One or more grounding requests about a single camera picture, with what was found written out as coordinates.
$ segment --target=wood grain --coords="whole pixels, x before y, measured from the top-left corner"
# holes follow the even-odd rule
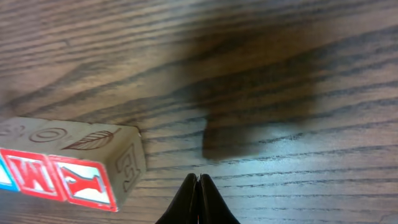
[[[119,213],[0,191],[1,223],[154,223],[185,176],[241,223],[398,223],[396,0],[5,0],[0,112],[138,126]]]

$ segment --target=wooden block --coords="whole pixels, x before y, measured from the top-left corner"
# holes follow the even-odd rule
[[[146,171],[135,127],[12,118],[0,124],[0,189],[116,212]]]

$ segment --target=leaf engraving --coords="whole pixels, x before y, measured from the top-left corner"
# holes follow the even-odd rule
[[[81,140],[64,147],[63,149],[74,149],[74,150],[93,150],[93,149],[99,149],[101,147],[106,146],[109,144],[114,135],[120,131],[120,128],[117,129],[114,133],[110,131],[97,131],[94,133],[91,133]]]

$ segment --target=brown tabletop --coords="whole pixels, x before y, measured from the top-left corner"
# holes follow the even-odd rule
[[[154,223],[190,172],[241,223],[398,223],[396,0],[3,0],[0,82],[148,167],[118,213],[0,190],[0,223]]]

